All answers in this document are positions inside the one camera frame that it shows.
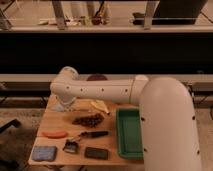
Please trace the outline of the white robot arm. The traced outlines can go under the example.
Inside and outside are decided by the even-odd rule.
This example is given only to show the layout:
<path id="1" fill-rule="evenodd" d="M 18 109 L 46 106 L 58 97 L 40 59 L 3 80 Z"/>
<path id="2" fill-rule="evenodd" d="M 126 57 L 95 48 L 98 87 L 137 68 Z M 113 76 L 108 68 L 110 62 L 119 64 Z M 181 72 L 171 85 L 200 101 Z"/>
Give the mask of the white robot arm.
<path id="1" fill-rule="evenodd" d="M 128 103 L 139 107 L 145 171 L 202 171 L 197 121 L 192 97 L 172 77 L 83 81 L 64 67 L 50 84 L 59 103 L 76 97 Z"/>

